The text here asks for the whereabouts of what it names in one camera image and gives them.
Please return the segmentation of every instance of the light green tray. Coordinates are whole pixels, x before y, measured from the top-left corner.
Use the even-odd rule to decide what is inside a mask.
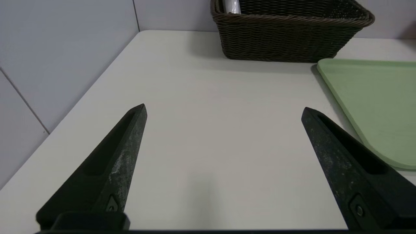
[[[323,59],[318,70],[363,144],[416,169],[416,62]]]

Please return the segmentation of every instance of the screw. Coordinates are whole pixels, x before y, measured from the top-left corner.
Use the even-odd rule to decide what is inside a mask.
[[[363,210],[363,208],[360,205],[357,205],[355,207],[355,211],[357,212],[357,215],[358,216],[361,216],[361,217],[364,216],[364,210]]]

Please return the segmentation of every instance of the white table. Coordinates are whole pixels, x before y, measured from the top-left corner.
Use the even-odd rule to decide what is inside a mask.
[[[415,60],[415,45],[352,39],[338,57]],[[139,33],[0,191],[0,233],[38,231],[39,208],[141,103],[131,229],[345,229],[302,111],[354,131],[312,66],[228,60],[217,33]]]

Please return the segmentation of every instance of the plastic bag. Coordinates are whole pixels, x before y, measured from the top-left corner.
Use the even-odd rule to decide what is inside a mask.
[[[223,0],[223,3],[227,14],[241,14],[240,3],[238,0]]]

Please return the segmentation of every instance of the brown wicker basket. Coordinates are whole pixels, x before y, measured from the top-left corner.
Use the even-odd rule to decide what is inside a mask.
[[[230,59],[317,62],[332,58],[374,15],[355,0],[240,0],[241,15],[211,0]]]

